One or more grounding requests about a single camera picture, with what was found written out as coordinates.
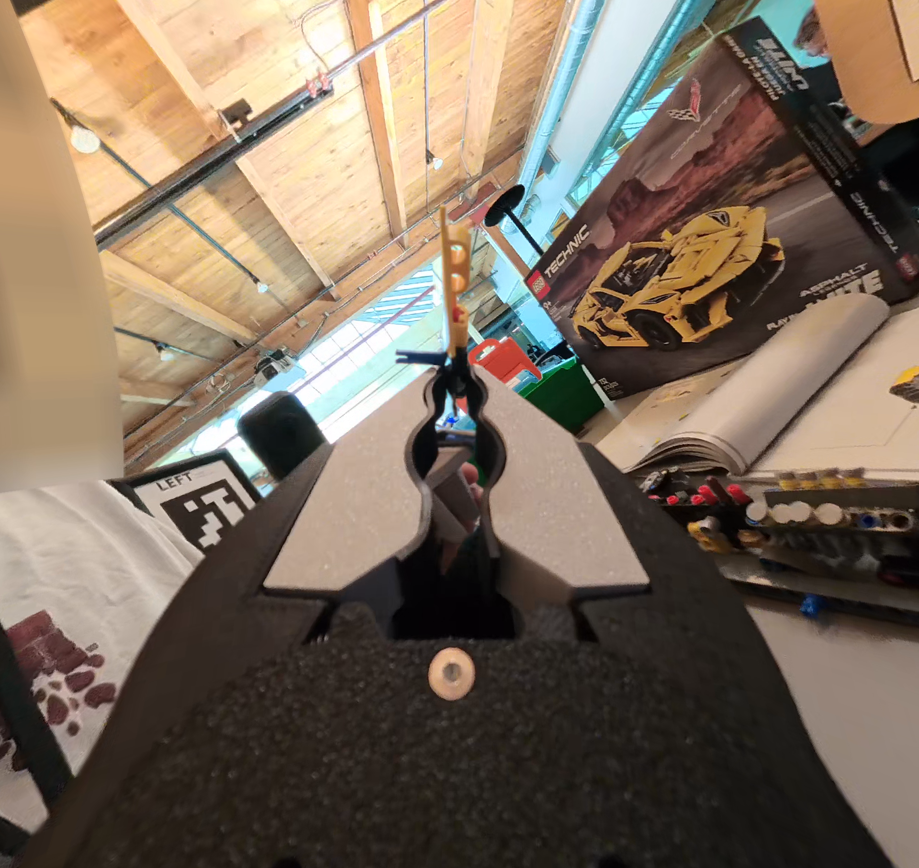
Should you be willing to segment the instruction booklet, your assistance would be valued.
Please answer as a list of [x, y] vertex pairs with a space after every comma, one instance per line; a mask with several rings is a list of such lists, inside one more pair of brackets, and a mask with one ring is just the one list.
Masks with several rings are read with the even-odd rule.
[[802, 311], [749, 357], [666, 384], [597, 448], [624, 472], [863, 468], [917, 477], [917, 300], [848, 294]]

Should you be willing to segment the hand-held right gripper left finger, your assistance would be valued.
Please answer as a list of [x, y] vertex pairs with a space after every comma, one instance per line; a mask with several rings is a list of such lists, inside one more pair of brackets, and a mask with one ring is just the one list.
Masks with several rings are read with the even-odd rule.
[[433, 419], [428, 369], [264, 504], [263, 612], [278, 632], [309, 632], [332, 610], [365, 607], [383, 632], [404, 604], [401, 564], [423, 546], [432, 497], [416, 438]]

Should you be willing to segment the yellow lego panel piece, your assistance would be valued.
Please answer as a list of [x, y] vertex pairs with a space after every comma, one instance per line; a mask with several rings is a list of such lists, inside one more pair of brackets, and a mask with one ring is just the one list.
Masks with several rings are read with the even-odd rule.
[[445, 206], [439, 208], [441, 273], [444, 305], [444, 343], [450, 360], [465, 351], [469, 341], [470, 311], [461, 298], [470, 288], [471, 232], [462, 223], [450, 223]]

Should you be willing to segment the person's white printed shirt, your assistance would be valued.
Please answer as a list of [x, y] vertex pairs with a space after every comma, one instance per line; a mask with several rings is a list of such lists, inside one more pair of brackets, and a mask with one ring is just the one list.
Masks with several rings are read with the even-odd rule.
[[72, 774], [202, 558], [102, 480], [2, 494], [2, 626]]

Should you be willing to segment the lego car chassis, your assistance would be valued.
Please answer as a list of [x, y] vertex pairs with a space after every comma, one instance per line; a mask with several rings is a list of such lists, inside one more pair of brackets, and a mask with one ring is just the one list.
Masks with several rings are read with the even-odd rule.
[[804, 594], [820, 594], [820, 618], [843, 612], [917, 625], [916, 482], [830, 469], [755, 483], [670, 467], [638, 484], [739, 589], [798, 607]]

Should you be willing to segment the black pole lamp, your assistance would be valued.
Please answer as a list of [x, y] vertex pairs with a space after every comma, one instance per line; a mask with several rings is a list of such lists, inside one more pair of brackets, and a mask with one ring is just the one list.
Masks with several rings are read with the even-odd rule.
[[525, 193], [526, 187], [523, 184], [513, 185], [502, 192], [488, 208], [484, 216], [484, 226], [496, 228], [503, 220], [510, 220], [537, 256], [541, 257], [544, 254], [543, 249], [516, 213], [516, 210], [521, 207]]

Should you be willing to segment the lego set box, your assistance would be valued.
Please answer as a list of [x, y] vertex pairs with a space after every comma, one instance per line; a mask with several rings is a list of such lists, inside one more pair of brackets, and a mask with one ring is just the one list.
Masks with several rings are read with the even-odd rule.
[[822, 300], [917, 294], [917, 220], [759, 17], [717, 37], [527, 286], [611, 401], [763, 345]]

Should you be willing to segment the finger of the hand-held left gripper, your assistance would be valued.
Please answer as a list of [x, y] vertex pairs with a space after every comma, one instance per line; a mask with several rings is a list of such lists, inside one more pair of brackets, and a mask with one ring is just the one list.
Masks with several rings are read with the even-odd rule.
[[460, 544], [480, 516], [476, 497], [462, 471], [471, 458], [468, 448], [443, 448], [427, 473], [432, 494], [432, 528], [448, 544]]

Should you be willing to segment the green plastic bin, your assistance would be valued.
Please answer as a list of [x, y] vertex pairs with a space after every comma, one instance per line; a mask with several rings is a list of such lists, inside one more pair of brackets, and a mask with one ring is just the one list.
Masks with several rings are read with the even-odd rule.
[[577, 357], [543, 372], [540, 380], [523, 386], [519, 395], [570, 434], [578, 435], [605, 407], [603, 399]]

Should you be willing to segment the framed black white marker sign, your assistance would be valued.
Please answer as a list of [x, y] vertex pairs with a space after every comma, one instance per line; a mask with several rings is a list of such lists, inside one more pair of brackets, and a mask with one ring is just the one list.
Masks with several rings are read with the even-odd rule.
[[203, 552], [217, 545], [262, 500], [225, 448], [110, 479], [108, 484]]

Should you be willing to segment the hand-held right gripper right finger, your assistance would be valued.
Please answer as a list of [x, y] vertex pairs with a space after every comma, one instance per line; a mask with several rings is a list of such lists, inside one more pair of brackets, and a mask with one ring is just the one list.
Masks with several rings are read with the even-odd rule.
[[480, 367], [477, 413], [488, 483], [483, 527], [497, 551], [497, 588], [512, 607], [541, 607], [646, 592], [650, 577], [564, 427]]

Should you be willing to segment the red plastic case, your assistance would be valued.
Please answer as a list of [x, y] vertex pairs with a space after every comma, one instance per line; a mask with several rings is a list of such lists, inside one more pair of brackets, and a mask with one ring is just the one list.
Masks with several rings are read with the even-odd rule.
[[484, 368], [506, 384], [523, 372], [530, 373], [537, 381], [542, 379], [542, 373], [534, 361], [511, 338], [486, 338], [469, 349], [467, 357], [470, 364]]

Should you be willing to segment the ceiling mounted heater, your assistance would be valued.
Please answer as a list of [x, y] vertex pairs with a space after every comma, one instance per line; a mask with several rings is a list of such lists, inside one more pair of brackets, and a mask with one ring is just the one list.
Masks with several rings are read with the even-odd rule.
[[290, 348], [282, 345], [275, 349], [259, 349], [252, 377], [254, 389], [282, 391], [287, 389], [292, 381], [303, 377], [304, 370]]

